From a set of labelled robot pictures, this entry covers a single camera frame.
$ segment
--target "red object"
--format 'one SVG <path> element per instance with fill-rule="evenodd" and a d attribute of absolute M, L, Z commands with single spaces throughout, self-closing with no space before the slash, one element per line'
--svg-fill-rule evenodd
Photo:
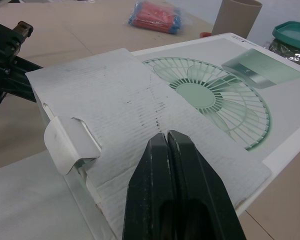
<path fill-rule="evenodd" d="M 148 1 L 141 4 L 141 9 L 136 13 L 132 24 L 141 28 L 170 33 L 176 15 L 175 8 L 153 4 Z"/>
<path fill-rule="evenodd" d="M 211 36 L 211 32 L 201 32 L 200 33 L 200 38 L 205 38 L 205 37 L 210 37 Z"/>

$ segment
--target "fan grille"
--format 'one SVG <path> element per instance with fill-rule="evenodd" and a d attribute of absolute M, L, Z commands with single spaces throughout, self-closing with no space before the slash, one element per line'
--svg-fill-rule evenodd
<path fill-rule="evenodd" d="M 270 130 L 265 101 L 240 77 L 207 62 L 162 57 L 143 62 L 201 114 L 245 149 Z"/>

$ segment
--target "white cardboard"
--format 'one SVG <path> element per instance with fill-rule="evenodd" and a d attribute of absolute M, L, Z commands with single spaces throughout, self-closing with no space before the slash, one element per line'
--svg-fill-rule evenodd
<path fill-rule="evenodd" d="M 214 126 L 126 49 L 27 73 L 54 116 L 84 121 L 102 146 L 85 169 L 98 207 L 121 239 L 127 186 L 148 140 L 176 130 L 190 136 L 222 178 L 236 207 L 269 169 Z"/>
<path fill-rule="evenodd" d="M 59 173 L 66 175 L 79 160 L 100 157 L 100 148 L 85 129 L 82 121 L 54 117 L 44 132 L 44 143 Z"/>

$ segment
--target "tan table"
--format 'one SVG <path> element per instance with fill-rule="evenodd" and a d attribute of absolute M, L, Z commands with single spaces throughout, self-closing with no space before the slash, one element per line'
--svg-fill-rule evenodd
<path fill-rule="evenodd" d="M 137 51 L 199 38 L 213 26 L 189 15 L 182 33 L 171 35 L 127 24 L 135 0 L 95 3 L 10 3 L 0 8 L 0 24 L 13 29 L 19 21 L 34 27 L 18 56 L 42 67 L 111 50 Z M 8 96 L 0 105 L 0 167 L 43 151 L 44 125 L 38 106 Z"/>

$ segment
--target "plastic container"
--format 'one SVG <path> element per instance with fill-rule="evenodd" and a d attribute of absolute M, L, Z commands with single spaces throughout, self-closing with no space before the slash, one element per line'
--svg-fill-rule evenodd
<path fill-rule="evenodd" d="M 273 29 L 272 35 L 281 42 L 300 49 L 300 22 L 287 21 L 280 24 Z"/>

